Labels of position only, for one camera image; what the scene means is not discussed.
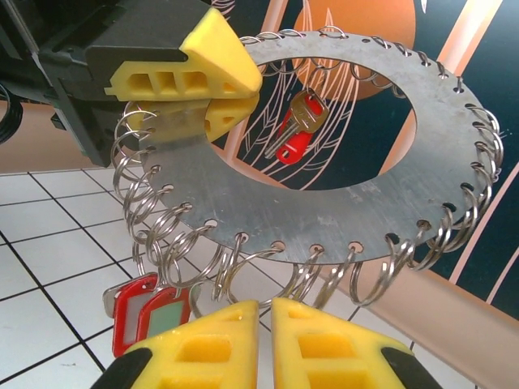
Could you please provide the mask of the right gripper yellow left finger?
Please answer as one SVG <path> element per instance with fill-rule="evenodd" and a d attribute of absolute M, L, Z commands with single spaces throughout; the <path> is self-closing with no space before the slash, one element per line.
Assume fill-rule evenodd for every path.
<path fill-rule="evenodd" d="M 94 388 L 255 388 L 259 303 L 242 301 L 142 340 Z"/>

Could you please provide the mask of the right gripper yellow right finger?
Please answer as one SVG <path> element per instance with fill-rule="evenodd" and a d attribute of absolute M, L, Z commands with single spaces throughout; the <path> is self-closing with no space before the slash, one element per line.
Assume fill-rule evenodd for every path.
<path fill-rule="evenodd" d="M 275 388 L 439 388 L 402 342 L 288 298 L 271 308 Z"/>

